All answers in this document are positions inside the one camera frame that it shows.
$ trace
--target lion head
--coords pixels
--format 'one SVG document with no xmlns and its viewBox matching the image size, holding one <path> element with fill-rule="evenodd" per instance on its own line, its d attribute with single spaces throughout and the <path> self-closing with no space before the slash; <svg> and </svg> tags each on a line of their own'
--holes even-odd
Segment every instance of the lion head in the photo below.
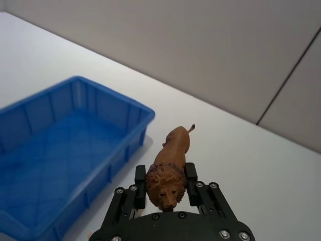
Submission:
<svg viewBox="0 0 321 241">
<path fill-rule="evenodd" d="M 175 164 L 153 164 L 146 175 L 146 190 L 150 201 L 160 210 L 173 211 L 184 196 L 184 170 Z"/>
</svg>

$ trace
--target screw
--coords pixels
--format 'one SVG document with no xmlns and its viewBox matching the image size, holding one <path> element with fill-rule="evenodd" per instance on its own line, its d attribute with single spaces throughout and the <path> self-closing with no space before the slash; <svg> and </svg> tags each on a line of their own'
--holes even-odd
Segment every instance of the screw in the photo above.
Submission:
<svg viewBox="0 0 321 241">
<path fill-rule="evenodd" d="M 197 187 L 202 187 L 203 184 L 202 184 L 201 182 L 198 182 L 198 183 L 196 183 L 196 186 L 197 186 Z"/>
<path fill-rule="evenodd" d="M 122 193 L 122 192 L 123 192 L 122 188 L 117 188 L 117 189 L 116 189 L 116 193 L 120 194 L 120 193 Z"/>
<path fill-rule="evenodd" d="M 154 213 L 154 214 L 151 216 L 151 218 L 152 218 L 153 220 L 158 220 L 158 219 L 159 219 L 159 214 Z"/>
<path fill-rule="evenodd" d="M 220 236 L 222 237 L 222 238 L 224 238 L 224 239 L 228 239 L 228 238 L 230 238 L 230 233 L 227 231 L 227 230 L 225 230 L 225 229 L 222 229 L 221 231 L 220 231 Z"/>
<path fill-rule="evenodd" d="M 248 235 L 246 232 L 240 232 L 239 237 L 243 241 L 250 241 L 251 240 L 250 235 Z"/>
<path fill-rule="evenodd" d="M 121 237 L 120 236 L 114 236 L 111 241 L 121 241 Z"/>
<path fill-rule="evenodd" d="M 186 214 L 184 212 L 179 213 L 179 218 L 186 218 Z"/>
<path fill-rule="evenodd" d="M 210 187 L 211 188 L 217 188 L 217 185 L 215 183 L 211 183 Z"/>
<path fill-rule="evenodd" d="M 136 187 L 136 186 L 131 186 L 131 187 L 130 187 L 130 190 L 131 190 L 131 191 L 136 191 L 136 190 L 137 190 L 137 187 Z"/>
</svg>

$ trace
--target blue tray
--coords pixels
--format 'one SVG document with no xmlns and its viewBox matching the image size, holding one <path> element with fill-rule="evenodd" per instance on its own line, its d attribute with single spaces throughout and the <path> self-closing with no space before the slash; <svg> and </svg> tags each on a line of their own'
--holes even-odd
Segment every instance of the blue tray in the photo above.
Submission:
<svg viewBox="0 0 321 241">
<path fill-rule="evenodd" d="M 154 116 L 78 76 L 0 110 L 0 232 L 62 240 L 143 144 Z"/>
</svg>

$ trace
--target gray wall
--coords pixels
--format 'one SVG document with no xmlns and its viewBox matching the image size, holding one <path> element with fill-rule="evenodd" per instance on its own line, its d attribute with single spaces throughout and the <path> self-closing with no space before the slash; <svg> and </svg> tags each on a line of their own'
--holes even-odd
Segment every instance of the gray wall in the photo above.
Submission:
<svg viewBox="0 0 321 241">
<path fill-rule="evenodd" d="M 259 125 L 321 152 L 321 34 Z"/>
<path fill-rule="evenodd" d="M 9 0 L 7 7 L 253 123 L 321 23 L 317 0 Z"/>
<path fill-rule="evenodd" d="M 6 10 L 5 0 L 0 0 L 0 12 L 3 12 Z"/>
</svg>

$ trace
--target white tabletop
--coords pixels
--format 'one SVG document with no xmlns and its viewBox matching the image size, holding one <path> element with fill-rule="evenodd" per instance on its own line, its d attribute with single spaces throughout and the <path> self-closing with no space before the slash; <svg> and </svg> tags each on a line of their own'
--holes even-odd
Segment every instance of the white tabletop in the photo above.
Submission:
<svg viewBox="0 0 321 241">
<path fill-rule="evenodd" d="M 156 112 L 144 147 L 64 241 L 84 241 L 89 230 L 97 230 L 113 190 L 133 184 L 135 166 L 149 167 L 169 131 L 191 124 L 196 128 L 187 161 L 196 164 L 200 180 L 220 184 L 235 215 L 256 240 L 321 240 L 321 155 L 9 14 L 0 14 L 0 41 L 0 108 L 82 75 Z M 197 212 L 187 195 L 176 210 Z M 155 211 L 148 202 L 144 213 Z"/>
</svg>

